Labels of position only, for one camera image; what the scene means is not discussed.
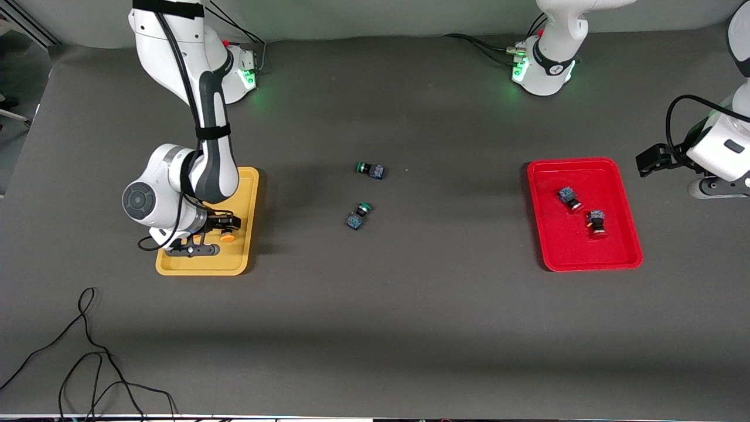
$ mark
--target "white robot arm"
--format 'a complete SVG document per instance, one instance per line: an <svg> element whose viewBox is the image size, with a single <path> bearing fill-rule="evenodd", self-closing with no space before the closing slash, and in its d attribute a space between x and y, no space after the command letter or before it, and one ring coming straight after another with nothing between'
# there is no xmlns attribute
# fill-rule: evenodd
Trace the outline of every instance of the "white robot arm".
<svg viewBox="0 0 750 422"><path fill-rule="evenodd" d="M688 187L693 197L750 196L750 0L745 0L732 17L727 45L748 81L725 102L726 108L695 95L676 98L667 112L668 125L675 105L683 99L715 111L694 126L680 145L674 145L671 130L667 130L667 144L658 143L642 152L637 157L641 177L684 166L706 174Z"/></svg>
<svg viewBox="0 0 750 422"><path fill-rule="evenodd" d="M513 81L534 95L547 96L558 92L575 65L574 57L589 34L587 12L616 9L636 0L536 0L547 15L544 34L531 34L516 43L526 54L518 56Z"/></svg>
<svg viewBox="0 0 750 422"><path fill-rule="evenodd" d="M141 65L190 106L199 140L197 149L159 146L123 193L125 212L149 226L167 251L192 234L223 227L198 201L219 203L237 189L226 102L238 101L256 83L253 54L222 44L203 13L199 0L133 0L128 16ZM230 228L239 223L231 220Z"/></svg>

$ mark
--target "black strap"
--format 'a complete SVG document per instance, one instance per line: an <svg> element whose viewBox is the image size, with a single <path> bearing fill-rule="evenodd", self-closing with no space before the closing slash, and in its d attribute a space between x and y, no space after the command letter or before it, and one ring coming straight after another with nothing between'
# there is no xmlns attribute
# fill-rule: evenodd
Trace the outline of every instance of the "black strap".
<svg viewBox="0 0 750 422"><path fill-rule="evenodd" d="M198 136L198 139L200 140L220 139L232 132L229 126L230 124L227 123L225 126L214 126L212 128L195 128L195 135Z"/></svg>
<svg viewBox="0 0 750 422"><path fill-rule="evenodd" d="M190 151L182 161L182 168L180 169L180 189L191 197L195 197L195 192L193 191L193 185L190 183L190 170L193 170L195 161L201 155L198 150Z"/></svg>
<svg viewBox="0 0 750 422"><path fill-rule="evenodd" d="M226 60L224 60L224 64L221 65L220 68L214 71L214 74L216 74L216 76L220 78L223 78L226 75L228 75L229 72L232 70L232 67L234 66L234 55L228 48L226 49L226 57L227 58Z"/></svg>
<svg viewBox="0 0 750 422"><path fill-rule="evenodd" d="M168 2L167 0L133 0L133 9L195 19L204 17L200 3Z"/></svg>
<svg viewBox="0 0 750 422"><path fill-rule="evenodd" d="M532 51L534 54L534 60L544 68L544 71L546 71L549 76L557 76L561 74L568 68L568 66L570 66L573 59L575 59L575 57L572 57L564 62L555 62L554 60L546 58L539 49L539 40L534 43Z"/></svg>

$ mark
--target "red tray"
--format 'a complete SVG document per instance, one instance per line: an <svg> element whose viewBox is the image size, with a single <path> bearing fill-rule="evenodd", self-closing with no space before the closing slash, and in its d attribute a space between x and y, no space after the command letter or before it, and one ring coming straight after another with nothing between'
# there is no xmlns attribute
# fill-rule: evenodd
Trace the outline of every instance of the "red tray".
<svg viewBox="0 0 750 422"><path fill-rule="evenodd" d="M644 256L617 164L609 158L541 160L526 170L534 203L541 254L550 270L590 271L636 268ZM557 192L570 186L583 204L571 213ZM586 214L604 211L607 236L593 239Z"/></svg>

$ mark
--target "floor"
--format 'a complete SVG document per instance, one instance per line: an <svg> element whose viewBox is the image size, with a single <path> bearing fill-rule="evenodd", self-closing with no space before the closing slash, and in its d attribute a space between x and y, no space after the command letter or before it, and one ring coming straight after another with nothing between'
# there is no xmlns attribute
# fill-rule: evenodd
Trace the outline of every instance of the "floor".
<svg viewBox="0 0 750 422"><path fill-rule="evenodd" d="M8 32L0 37L0 92L19 100L14 113L33 117L47 86L50 58L25 35ZM28 129L23 123L0 118L0 195L5 195L23 149Z"/></svg>

